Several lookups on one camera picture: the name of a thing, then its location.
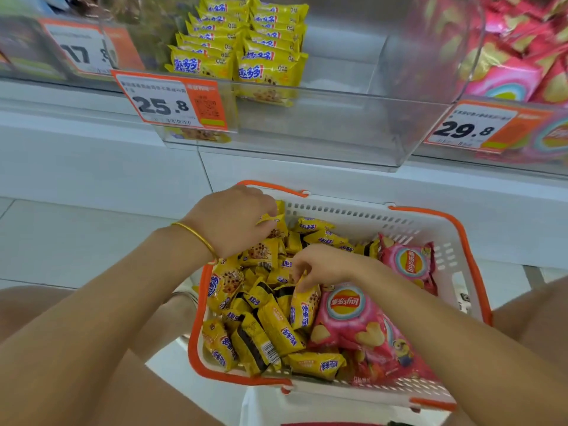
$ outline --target person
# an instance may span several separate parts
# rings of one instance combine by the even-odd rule
[[[205,263],[264,239],[274,199],[236,185],[204,197],[80,289],[0,291],[0,424],[217,425],[144,363],[187,334],[195,304],[172,293]],[[350,281],[412,341],[458,402],[448,424],[568,424],[568,284],[559,280],[494,312],[495,327],[444,304],[379,261],[326,245],[295,256],[296,287]]]

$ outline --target forearm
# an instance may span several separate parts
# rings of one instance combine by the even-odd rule
[[[566,424],[561,372],[521,344],[395,275],[360,262],[356,283],[385,312],[478,426]]]
[[[0,346],[0,423],[80,423],[138,330],[210,258],[184,229],[157,230],[6,340]]]

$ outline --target qr code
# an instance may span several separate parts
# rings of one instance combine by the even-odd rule
[[[217,102],[209,100],[206,95],[198,95],[195,99],[197,110],[199,111],[199,118],[219,118],[219,110],[217,109]]]

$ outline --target person's left hand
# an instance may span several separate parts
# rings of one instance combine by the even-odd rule
[[[258,188],[234,185],[209,194],[180,220],[203,236],[219,257],[227,258],[259,243],[276,228],[262,215],[276,216],[276,201]]]

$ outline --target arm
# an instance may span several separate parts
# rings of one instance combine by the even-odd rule
[[[311,245],[296,255],[294,279],[304,270],[299,290],[346,281],[362,288],[478,426],[568,422],[568,386],[558,369],[379,261]]]
[[[236,186],[202,199],[182,222],[222,257],[264,239],[272,197]],[[0,424],[84,424],[132,338],[191,273],[212,258],[171,226],[0,345]]]

